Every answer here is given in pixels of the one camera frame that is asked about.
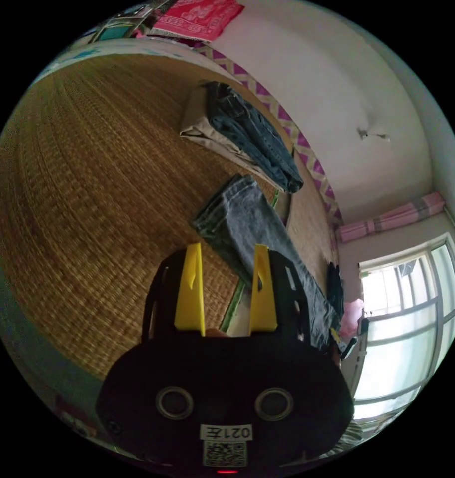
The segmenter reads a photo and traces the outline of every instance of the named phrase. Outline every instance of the window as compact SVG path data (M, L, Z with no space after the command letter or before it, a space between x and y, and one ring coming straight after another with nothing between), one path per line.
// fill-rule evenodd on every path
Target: window
M355 419L407 406L438 369L455 337L455 262L448 238L395 262L360 270L370 319Z

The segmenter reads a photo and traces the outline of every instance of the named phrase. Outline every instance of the label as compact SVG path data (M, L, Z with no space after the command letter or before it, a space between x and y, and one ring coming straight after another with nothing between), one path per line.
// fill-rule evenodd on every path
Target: label
M246 442L253 440L252 425L201 425L199 438L210 442Z

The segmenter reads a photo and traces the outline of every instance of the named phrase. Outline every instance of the pink curtain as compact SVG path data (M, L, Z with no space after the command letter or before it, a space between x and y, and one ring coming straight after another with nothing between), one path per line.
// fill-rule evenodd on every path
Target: pink curtain
M341 242L349 242L369 234L400 228L442 212L444 205L440 193L430 193L368 221L341 226L338 237Z

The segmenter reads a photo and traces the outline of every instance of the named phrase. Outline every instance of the jeans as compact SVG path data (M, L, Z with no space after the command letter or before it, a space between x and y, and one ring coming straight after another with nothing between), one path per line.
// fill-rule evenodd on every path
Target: jeans
M252 176L237 174L230 179L199 211L192 226L249 289L256 244L266 245L292 261L308 301L311 345L319 349L327 345L329 327L338 327L339 318Z
M304 182L291 153L267 118L229 85L213 81L205 87L212 128L244 151L284 191L297 192Z

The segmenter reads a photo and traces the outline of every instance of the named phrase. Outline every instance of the window pane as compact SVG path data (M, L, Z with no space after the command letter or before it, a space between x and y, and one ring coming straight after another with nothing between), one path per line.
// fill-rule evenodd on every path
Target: window pane
M412 279L413 296L415 298L415 304L423 304L428 300L427 285L422 273L422 267L420 261L417 260L412 273L410 274Z
M430 294L430 298L436 297L438 295L436 288L435 288L435 281L433 279L432 269L430 268L430 263L428 262L428 258L426 256L422 256L419 259L420 268L423 269L425 272L425 277L427 279L427 288Z
M445 316L455 308L455 272L446 245L433 250L432 257L442 288L443 315Z
M421 329L436 320L435 304L425 309L405 314L392 319L383 319L370 322L368 326L368 341L383 340L399 335L408 334Z
M387 309L387 293L381 272L372 272L362 279L366 313Z
M355 420L360 420L396 410L404 405L408 405L417 396L419 390L420 387L392 400L383 400L381 402L369 403L368 405L356 405L353 417Z
M370 272L362 278L365 313L379 316L399 312L400 292L393 267Z
M445 358L445 355L448 352L448 349L450 348L450 345L452 344L454 338L455 338L455 316L452 319L450 319L446 324L443 325L442 344L440 346L440 355L438 356L438 362L437 362L437 366L435 367L435 371L437 371L437 368L442 363L442 360Z
M413 306L412 287L408 276L400 277L400 286L402 287L403 306L405 309Z
M400 307L400 291L398 290L397 276L395 269L390 268L383 271L385 281L385 290L387 291L387 308L393 311L394 308Z
M377 398L408 388L427 376L436 330L386 345L367 345L355 398Z

